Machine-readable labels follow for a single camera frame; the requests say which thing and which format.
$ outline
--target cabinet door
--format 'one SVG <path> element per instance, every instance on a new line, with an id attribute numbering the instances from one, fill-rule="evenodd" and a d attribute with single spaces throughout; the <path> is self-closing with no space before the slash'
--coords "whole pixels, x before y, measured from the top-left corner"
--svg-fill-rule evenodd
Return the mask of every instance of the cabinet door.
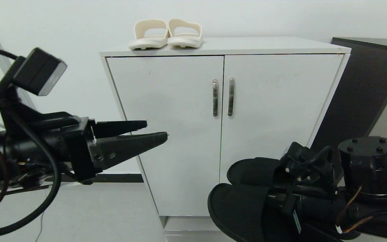
<path id="1" fill-rule="evenodd" d="M 134 133 L 168 132 L 165 144 L 140 155 L 159 215 L 208 216 L 207 196 L 219 183 L 223 56 L 108 62 L 127 120 L 147 121 Z"/>
<path id="2" fill-rule="evenodd" d="M 343 55 L 226 55 L 220 182 L 238 160 L 280 159 L 307 142 Z M 228 115 L 233 78 L 232 116 Z"/>

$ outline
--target white cabinet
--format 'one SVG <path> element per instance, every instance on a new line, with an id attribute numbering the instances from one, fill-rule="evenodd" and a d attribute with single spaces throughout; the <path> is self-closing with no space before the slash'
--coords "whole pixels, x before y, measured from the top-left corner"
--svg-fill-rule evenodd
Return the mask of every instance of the white cabinet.
<path id="1" fill-rule="evenodd" d="M 169 135 L 165 145 L 140 155 L 160 215 L 207 216 L 206 198 L 219 183 L 221 110 L 213 116 L 212 85 L 222 84 L 223 61 L 223 56 L 108 58 L 126 118 L 147 120 L 147 128 L 136 133 Z M 222 85 L 218 88 L 222 95 Z"/>
<path id="2" fill-rule="evenodd" d="M 226 55 L 221 183 L 238 160 L 280 159 L 291 142 L 307 145 L 343 55 Z M 230 79 L 233 79 L 232 116 Z"/>
<path id="3" fill-rule="evenodd" d="M 311 145 L 349 53 L 295 37 L 209 38 L 198 49 L 101 52 L 121 115 L 147 120 L 148 127 L 134 133 L 169 134 L 138 159 L 158 214 L 208 216 L 207 196 L 227 182 L 231 164 L 280 158 L 292 141 Z"/>

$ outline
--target white wall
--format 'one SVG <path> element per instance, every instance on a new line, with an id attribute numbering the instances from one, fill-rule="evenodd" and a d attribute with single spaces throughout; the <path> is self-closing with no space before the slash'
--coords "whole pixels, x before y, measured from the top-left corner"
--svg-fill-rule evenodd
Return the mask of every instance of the white wall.
<path id="1" fill-rule="evenodd" d="M 0 0 L 0 42 L 18 55 L 39 46 L 68 63 L 47 97 L 31 96 L 39 111 L 115 121 L 120 116 L 98 51 L 131 40 L 135 22 L 144 18 L 195 21 L 205 37 L 387 38 L 387 0 Z M 139 170 L 132 160 L 113 172 Z"/>

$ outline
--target black panel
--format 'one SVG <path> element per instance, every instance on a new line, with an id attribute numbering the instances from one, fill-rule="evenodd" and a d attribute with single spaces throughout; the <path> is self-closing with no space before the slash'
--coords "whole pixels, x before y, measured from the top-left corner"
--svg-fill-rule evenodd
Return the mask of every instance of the black panel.
<path id="1" fill-rule="evenodd" d="M 333 38 L 332 43 L 352 51 L 311 149 L 318 152 L 327 145 L 335 149 L 332 161 L 340 179 L 338 144 L 369 135 L 387 104 L 387 46 L 342 38 Z"/>
<path id="2" fill-rule="evenodd" d="M 97 174 L 93 182 L 112 182 L 112 183 L 142 183 L 143 177 L 141 174 Z M 53 178 L 50 177 L 46 181 L 51 182 Z M 62 182 L 74 182 L 73 179 L 67 175 L 62 175 Z"/>

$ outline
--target black slipper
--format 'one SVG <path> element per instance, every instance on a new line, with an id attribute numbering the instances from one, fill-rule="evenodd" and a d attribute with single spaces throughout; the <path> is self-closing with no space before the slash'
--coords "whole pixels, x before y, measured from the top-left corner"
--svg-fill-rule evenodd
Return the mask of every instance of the black slipper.
<path id="1" fill-rule="evenodd" d="M 273 186 L 293 181 L 279 160 L 263 157 L 235 162 L 228 169 L 226 176 L 232 185 Z"/>
<path id="2" fill-rule="evenodd" d="M 209 194 L 208 208 L 216 226 L 237 242 L 292 242 L 280 212 L 265 205 L 270 187 L 219 184 Z"/>

